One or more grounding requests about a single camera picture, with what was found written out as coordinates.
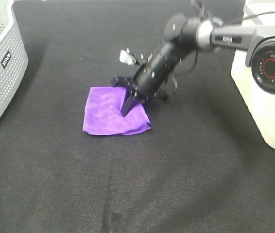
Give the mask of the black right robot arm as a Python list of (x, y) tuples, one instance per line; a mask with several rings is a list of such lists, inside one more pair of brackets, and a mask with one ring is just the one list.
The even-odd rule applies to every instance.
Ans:
[(176, 14), (167, 22), (163, 40), (142, 63), (129, 50), (120, 52), (122, 63), (139, 67), (133, 77), (115, 76), (112, 80), (113, 86), (126, 89), (122, 116), (150, 98), (167, 99), (168, 95), (159, 91), (160, 86), (191, 52), (219, 48), (245, 51), (245, 65), (251, 68), (256, 84), (275, 95), (275, 25), (223, 24), (215, 17)]

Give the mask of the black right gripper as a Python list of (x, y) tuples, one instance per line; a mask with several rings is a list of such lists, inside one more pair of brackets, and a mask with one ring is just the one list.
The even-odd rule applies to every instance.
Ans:
[(152, 98), (174, 68), (191, 52), (193, 48), (181, 48), (175, 43), (161, 42), (132, 78), (115, 76), (111, 81), (112, 86), (123, 86), (127, 89), (121, 115), (127, 116), (140, 102), (145, 103)]

